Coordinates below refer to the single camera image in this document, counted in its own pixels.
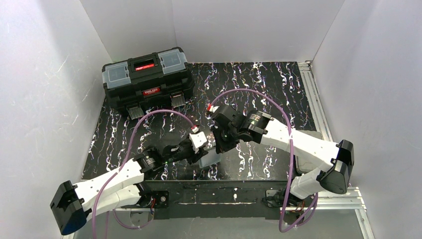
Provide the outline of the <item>mint green card holder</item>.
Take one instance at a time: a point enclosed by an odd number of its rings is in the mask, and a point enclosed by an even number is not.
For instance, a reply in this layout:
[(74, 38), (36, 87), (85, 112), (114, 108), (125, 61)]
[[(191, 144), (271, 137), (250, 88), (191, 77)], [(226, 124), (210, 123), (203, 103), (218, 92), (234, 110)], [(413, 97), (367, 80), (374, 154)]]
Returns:
[(210, 151), (198, 161), (198, 165), (199, 168), (205, 168), (213, 164), (219, 163), (220, 161), (220, 155), (217, 154), (215, 151)]

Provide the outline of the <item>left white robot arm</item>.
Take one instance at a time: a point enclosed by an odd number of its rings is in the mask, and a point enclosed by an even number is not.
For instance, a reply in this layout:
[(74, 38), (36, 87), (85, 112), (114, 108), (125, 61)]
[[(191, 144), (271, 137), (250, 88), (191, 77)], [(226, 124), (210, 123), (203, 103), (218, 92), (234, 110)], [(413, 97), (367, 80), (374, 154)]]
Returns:
[(186, 160), (196, 163), (207, 154), (208, 139), (203, 132), (189, 134), (177, 145), (159, 150), (148, 147), (124, 165), (96, 178), (59, 185), (50, 209), (61, 235), (81, 229), (94, 216), (121, 208), (140, 205), (154, 208), (160, 195), (145, 183), (163, 171), (166, 163)]

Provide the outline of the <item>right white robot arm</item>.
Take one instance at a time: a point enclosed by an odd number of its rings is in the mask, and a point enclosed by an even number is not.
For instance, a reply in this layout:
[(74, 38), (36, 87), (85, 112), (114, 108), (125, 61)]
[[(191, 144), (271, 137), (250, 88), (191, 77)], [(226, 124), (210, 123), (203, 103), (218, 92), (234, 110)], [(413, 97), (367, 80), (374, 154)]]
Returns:
[(307, 159), (316, 166), (314, 170), (293, 179), (290, 193), (296, 199), (326, 190), (345, 194), (354, 167), (354, 145), (343, 139), (336, 143), (318, 139), (301, 131), (288, 129), (287, 125), (270, 114), (252, 110), (247, 115), (228, 105), (209, 106), (214, 122), (211, 131), (215, 138), (216, 152), (224, 153), (235, 148), (240, 141), (273, 146)]

